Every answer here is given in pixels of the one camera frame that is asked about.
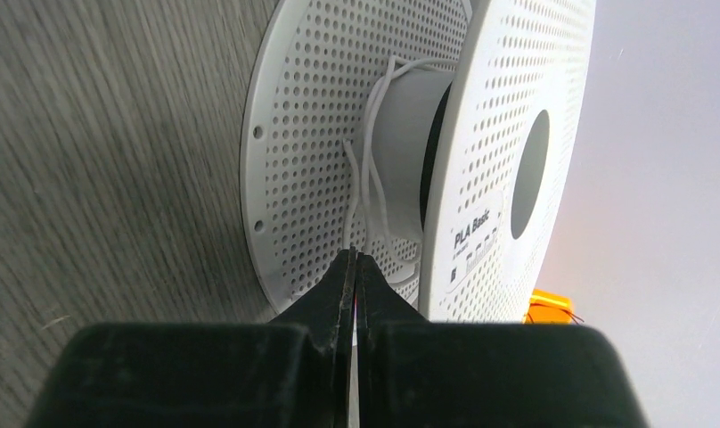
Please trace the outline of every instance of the wall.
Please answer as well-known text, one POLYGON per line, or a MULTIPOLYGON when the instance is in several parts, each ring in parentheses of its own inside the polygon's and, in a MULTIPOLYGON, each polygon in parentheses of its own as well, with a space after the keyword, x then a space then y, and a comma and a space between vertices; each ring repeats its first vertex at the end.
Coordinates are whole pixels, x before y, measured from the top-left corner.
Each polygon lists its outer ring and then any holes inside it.
POLYGON ((720 426, 720 2, 600 1, 539 287, 617 346, 654 426, 720 426))

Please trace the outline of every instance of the gray wood grain table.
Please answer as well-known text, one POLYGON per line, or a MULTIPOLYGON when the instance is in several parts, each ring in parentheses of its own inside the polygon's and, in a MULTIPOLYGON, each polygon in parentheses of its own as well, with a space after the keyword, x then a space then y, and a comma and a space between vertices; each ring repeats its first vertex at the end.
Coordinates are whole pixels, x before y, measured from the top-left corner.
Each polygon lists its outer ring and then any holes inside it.
POLYGON ((265 321, 240 133, 276 0, 0 0, 0 426, 99 321, 265 321))

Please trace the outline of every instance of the round hole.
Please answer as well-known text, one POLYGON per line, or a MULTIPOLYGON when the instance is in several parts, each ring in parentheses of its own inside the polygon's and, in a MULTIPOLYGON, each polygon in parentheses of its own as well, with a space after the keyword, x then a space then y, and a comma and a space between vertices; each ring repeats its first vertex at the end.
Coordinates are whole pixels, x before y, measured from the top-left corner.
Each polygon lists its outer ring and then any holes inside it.
POLYGON ((511 229, 512 238, 519 239, 533 214, 544 178, 546 152, 549 149, 549 113, 538 113, 528 134, 525 148, 520 157, 515 190, 512 194, 511 229))

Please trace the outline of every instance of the perforated spool flange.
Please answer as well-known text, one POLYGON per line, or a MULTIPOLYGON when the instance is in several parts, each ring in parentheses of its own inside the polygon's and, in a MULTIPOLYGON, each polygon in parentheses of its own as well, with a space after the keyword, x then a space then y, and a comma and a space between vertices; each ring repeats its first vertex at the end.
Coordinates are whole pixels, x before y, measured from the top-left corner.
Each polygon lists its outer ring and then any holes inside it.
MULTIPOLYGON (((241 157, 250 255, 277 310, 314 285, 340 249, 350 193, 341 139, 359 141, 388 57, 458 60, 466 29, 460 0, 281 1, 253 72, 241 157)), ((353 230, 363 236, 361 218, 353 230)), ((402 258, 414 253, 404 240, 394 247, 402 258)), ((412 274, 381 241, 370 253, 389 281, 412 274)), ((417 282, 399 292, 415 300, 417 282)))
POLYGON ((594 12, 594 0, 491 0, 475 11, 431 184, 430 201, 440 203, 429 205, 426 220, 420 307, 427 317, 519 322, 525 313, 575 143, 594 12), (543 179, 516 238, 518 166, 542 111, 550 123, 543 179))

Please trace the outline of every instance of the black band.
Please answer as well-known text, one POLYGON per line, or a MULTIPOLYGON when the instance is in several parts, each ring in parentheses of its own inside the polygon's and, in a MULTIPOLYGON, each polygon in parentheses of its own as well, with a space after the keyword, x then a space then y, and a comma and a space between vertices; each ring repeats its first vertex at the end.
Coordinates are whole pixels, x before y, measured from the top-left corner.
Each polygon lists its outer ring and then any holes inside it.
POLYGON ((449 89, 452 84, 446 87, 446 91, 441 95, 441 101, 438 102, 436 114, 433 116, 433 123, 429 132, 429 141, 426 143, 426 155, 423 158, 423 172, 421 173, 421 225, 423 230, 426 226, 426 209, 429 206, 430 180, 433 176, 433 164, 436 160, 436 151, 438 149, 438 136, 441 134, 441 123, 444 121, 444 112, 446 111, 446 101, 449 99, 449 89))

